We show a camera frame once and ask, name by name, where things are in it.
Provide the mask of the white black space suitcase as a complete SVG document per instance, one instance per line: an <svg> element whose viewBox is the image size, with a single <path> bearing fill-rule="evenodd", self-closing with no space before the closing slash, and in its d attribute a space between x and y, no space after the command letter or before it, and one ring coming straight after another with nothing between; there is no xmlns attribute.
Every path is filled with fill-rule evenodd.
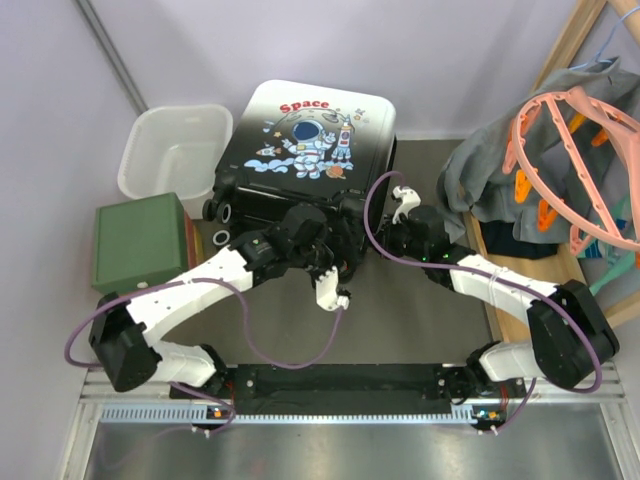
<svg viewBox="0 0 640 480"><path fill-rule="evenodd" d="M326 242L349 281L382 216L384 195L367 195L389 171L396 109L386 98L285 80L252 94L215 168L204 219L232 236L280 221L299 203L322 210Z"/></svg>

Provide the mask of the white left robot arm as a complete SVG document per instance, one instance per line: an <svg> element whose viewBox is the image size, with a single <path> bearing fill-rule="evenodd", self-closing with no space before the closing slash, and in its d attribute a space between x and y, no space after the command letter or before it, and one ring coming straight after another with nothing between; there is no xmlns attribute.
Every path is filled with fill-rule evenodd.
<svg viewBox="0 0 640 480"><path fill-rule="evenodd" d="M239 235L209 260L175 279L127 296L111 294L97 310L89 344L117 392L149 381L218 390L227 366L210 346L165 341L171 330L215 303L282 277L306 271L325 311L348 308L335 256L325 241L326 216L316 207L292 207L283 220Z"/></svg>

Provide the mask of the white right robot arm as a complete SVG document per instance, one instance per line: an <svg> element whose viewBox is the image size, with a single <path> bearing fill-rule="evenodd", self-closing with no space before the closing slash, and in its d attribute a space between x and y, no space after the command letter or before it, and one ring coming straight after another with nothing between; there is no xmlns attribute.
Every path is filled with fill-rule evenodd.
<svg viewBox="0 0 640 480"><path fill-rule="evenodd" d="M475 250L451 242L432 206L385 216L375 238L390 255L420 263L432 282L479 299L528 328L526 341L498 342L471 355L481 375L492 382L543 377L559 388L575 390L620 350L618 338L585 284L539 281L488 261Z"/></svg>

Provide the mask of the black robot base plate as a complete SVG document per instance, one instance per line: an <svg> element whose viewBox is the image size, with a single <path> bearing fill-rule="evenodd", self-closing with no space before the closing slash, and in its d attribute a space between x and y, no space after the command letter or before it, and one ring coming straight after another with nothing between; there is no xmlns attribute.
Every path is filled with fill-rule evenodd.
<svg viewBox="0 0 640 480"><path fill-rule="evenodd" d="M209 394L232 400L245 415L435 414L449 412L455 400L507 396L464 367L442 364L241 364Z"/></svg>

